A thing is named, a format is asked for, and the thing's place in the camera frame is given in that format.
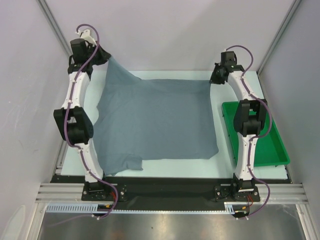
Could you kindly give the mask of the grey-blue t shirt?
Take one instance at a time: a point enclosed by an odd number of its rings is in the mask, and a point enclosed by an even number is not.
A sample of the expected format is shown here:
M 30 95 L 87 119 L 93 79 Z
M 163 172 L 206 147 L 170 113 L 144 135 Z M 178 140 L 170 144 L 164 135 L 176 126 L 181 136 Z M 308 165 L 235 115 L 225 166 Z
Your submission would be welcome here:
M 207 80 L 141 79 L 110 58 L 97 110 L 93 143 L 106 175 L 219 151 Z

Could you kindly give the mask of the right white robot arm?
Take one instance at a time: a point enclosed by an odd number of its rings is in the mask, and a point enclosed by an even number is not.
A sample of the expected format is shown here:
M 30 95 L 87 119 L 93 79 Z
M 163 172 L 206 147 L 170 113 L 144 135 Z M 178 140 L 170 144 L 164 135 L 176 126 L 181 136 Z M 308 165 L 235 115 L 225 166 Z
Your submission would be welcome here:
M 268 105 L 258 98 L 247 83 L 241 65 L 215 63 L 210 83 L 228 83 L 233 89 L 238 106 L 233 118 L 233 128 L 238 136 L 238 157 L 230 188 L 231 196 L 242 201 L 255 189 L 254 161 L 260 133 L 265 127 Z

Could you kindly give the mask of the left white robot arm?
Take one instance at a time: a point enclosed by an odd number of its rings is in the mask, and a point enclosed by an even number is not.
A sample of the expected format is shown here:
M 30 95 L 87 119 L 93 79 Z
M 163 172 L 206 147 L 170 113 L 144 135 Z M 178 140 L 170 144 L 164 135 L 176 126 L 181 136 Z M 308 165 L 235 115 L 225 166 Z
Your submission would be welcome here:
M 98 163 L 94 149 L 94 126 L 84 109 L 87 88 L 91 81 L 94 65 L 105 64 L 111 55 L 95 40 L 77 38 L 70 42 L 72 55 L 67 69 L 69 85 L 65 100 L 53 117 L 60 135 L 69 147 L 76 150 L 84 169 L 87 183 L 102 180 L 104 171 Z

